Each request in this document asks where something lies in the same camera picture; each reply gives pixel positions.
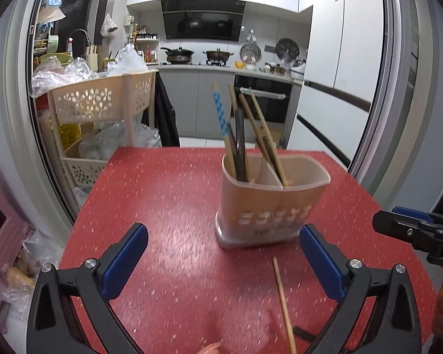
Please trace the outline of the person's left hand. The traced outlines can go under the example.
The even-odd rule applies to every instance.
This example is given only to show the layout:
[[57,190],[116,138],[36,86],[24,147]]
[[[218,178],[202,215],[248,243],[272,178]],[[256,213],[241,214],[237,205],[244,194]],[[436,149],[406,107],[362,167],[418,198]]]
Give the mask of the person's left hand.
[[201,348],[197,354],[220,354],[220,347],[222,342],[218,341],[212,344],[208,344],[205,347]]

